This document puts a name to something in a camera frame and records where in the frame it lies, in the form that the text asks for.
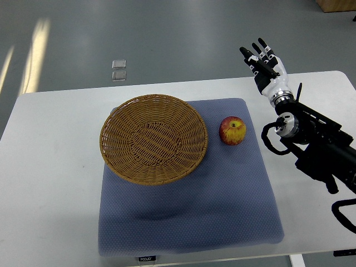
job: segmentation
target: white table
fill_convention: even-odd
[[[356,92],[341,72],[290,75],[300,101],[343,125],[356,137]],[[354,194],[337,181],[323,183],[277,156],[262,143],[265,124],[276,120],[252,77],[92,88],[25,94],[18,98],[0,141],[0,259],[2,266],[134,266],[134,258],[102,258],[97,252],[104,161],[99,134],[110,111],[135,96],[164,93],[185,101],[240,97],[246,101],[276,197],[285,237],[279,244],[162,255],[156,266],[356,247],[356,235],[334,218],[331,205]],[[271,135],[277,144],[279,138]],[[356,222],[355,208],[345,209]]]

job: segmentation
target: blue mat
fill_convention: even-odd
[[[147,256],[279,243],[284,233],[244,100],[192,101],[209,143],[201,164],[161,186],[130,183],[105,165],[98,245],[101,256]],[[220,141],[220,122],[246,124],[237,146]]]

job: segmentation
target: robotic arm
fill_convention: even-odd
[[[324,182],[331,194],[338,192],[334,177],[356,194],[356,150],[350,147],[353,138],[341,131],[340,124],[299,102],[301,84],[294,99],[282,61],[261,38],[258,41],[265,51],[253,43],[258,57],[244,47],[240,52],[255,76],[258,90],[269,99],[279,115],[275,122],[263,128],[261,138],[264,144],[277,155],[292,152],[298,158],[296,168],[312,179]],[[286,150],[273,147],[267,137],[271,128],[275,128]],[[302,150],[296,144],[308,146]],[[354,204],[356,199],[338,201],[333,204],[332,212],[341,224],[356,233],[356,226],[339,211],[341,206]]]

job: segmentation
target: gray floor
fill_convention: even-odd
[[[41,18],[51,28],[39,92],[251,76],[239,47],[250,47],[258,37],[289,73],[339,70],[356,87],[355,15],[323,13],[315,0],[0,1],[0,68],[14,46],[0,94],[0,136],[24,86],[32,33]],[[111,81],[115,59],[126,59],[127,80]],[[335,96],[342,96],[342,88],[335,88]],[[355,256],[304,257],[307,267],[356,264]],[[290,263],[277,257],[218,265]]]

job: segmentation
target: red apple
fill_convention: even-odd
[[[222,142],[229,146],[235,146],[242,142],[246,135],[246,125],[238,117],[224,118],[220,124],[219,136]]]

